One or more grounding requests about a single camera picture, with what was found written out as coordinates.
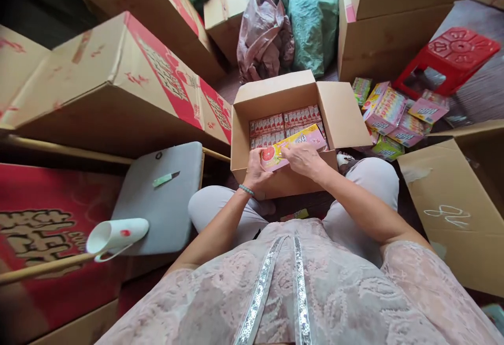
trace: woman's left hand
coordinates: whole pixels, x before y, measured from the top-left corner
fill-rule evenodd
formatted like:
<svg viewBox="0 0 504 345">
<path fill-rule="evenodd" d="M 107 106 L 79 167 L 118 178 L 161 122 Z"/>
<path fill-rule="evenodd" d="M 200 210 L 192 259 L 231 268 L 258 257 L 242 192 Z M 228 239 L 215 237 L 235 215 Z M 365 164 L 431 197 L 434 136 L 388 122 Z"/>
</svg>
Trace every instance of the woman's left hand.
<svg viewBox="0 0 504 345">
<path fill-rule="evenodd" d="M 261 165 L 261 152 L 266 148 L 256 148 L 250 151 L 248 157 L 247 175 L 243 185 L 253 192 L 259 191 L 263 184 L 273 176 L 272 172 L 266 172 Z"/>
</svg>

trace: gray pants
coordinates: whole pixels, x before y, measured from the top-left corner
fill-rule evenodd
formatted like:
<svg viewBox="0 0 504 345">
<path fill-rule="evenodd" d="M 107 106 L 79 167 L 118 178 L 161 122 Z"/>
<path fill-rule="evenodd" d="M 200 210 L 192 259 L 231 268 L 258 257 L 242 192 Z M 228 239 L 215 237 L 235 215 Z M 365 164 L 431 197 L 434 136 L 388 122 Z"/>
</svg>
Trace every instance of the gray pants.
<svg viewBox="0 0 504 345">
<path fill-rule="evenodd" d="M 378 158 L 359 161 L 346 174 L 346 178 L 362 186 L 397 211 L 399 179 L 394 168 Z M 189 216 L 198 232 L 201 232 L 229 201 L 235 191 L 223 186 L 208 186 L 193 195 L 189 201 Z M 251 198 L 235 235 L 235 246 L 252 240 L 259 230 L 268 225 L 263 219 L 265 205 Z M 327 235 L 353 253 L 381 265 L 379 245 L 369 238 L 353 221 L 343 206 L 334 201 L 322 221 Z"/>
</svg>

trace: bracelet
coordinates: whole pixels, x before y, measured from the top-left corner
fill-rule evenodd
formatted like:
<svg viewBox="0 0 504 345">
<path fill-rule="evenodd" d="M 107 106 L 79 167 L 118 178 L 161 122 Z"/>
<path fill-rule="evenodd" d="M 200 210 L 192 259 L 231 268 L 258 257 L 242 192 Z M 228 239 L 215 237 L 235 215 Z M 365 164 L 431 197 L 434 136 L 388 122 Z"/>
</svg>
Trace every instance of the bracelet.
<svg viewBox="0 0 504 345">
<path fill-rule="evenodd" d="M 247 193 L 249 193 L 251 196 L 254 196 L 254 192 L 250 190 L 248 187 L 240 185 L 238 186 L 240 189 L 245 190 Z"/>
</svg>

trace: sequin trim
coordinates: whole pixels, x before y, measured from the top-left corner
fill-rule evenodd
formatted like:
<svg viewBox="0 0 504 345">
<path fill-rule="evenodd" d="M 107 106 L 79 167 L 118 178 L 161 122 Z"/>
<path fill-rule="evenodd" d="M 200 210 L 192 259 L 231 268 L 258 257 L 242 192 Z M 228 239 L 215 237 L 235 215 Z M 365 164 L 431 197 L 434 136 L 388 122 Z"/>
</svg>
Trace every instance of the sequin trim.
<svg viewBox="0 0 504 345">
<path fill-rule="evenodd" d="M 310 319 L 308 317 L 308 300 L 306 297 L 303 254 L 299 237 L 294 237 L 294 255 L 296 258 L 296 297 L 298 299 L 299 343 L 311 345 Z"/>
<path fill-rule="evenodd" d="M 271 267 L 275 265 L 281 244 L 284 242 L 286 237 L 287 236 L 278 237 L 264 259 L 259 279 L 257 280 L 256 288 L 254 290 L 254 295 L 252 296 L 252 302 L 250 302 L 247 316 L 241 325 L 235 345 L 246 345 L 254 342 L 257 330 L 259 329 L 259 322 L 261 316 L 263 315 L 262 310 L 264 309 L 266 299 L 268 298 L 269 287 L 271 285 L 271 278 L 273 275 L 273 273 L 271 273 Z"/>
</svg>

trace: forearm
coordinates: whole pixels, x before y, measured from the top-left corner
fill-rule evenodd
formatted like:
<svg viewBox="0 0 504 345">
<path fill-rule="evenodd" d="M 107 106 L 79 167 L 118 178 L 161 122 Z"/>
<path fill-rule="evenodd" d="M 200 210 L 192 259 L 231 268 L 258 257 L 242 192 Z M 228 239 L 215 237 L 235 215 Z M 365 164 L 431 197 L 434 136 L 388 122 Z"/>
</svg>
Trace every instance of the forearm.
<svg viewBox="0 0 504 345">
<path fill-rule="evenodd" d="M 238 189 L 215 218 L 182 252 L 166 274 L 184 265 L 198 267 L 229 251 L 233 244 L 236 228 L 249 199 L 250 195 L 247 192 Z"/>
<path fill-rule="evenodd" d="M 382 245 L 405 239 L 427 248 L 430 244 L 391 207 L 324 163 L 313 179 L 327 190 L 357 225 Z"/>
</svg>

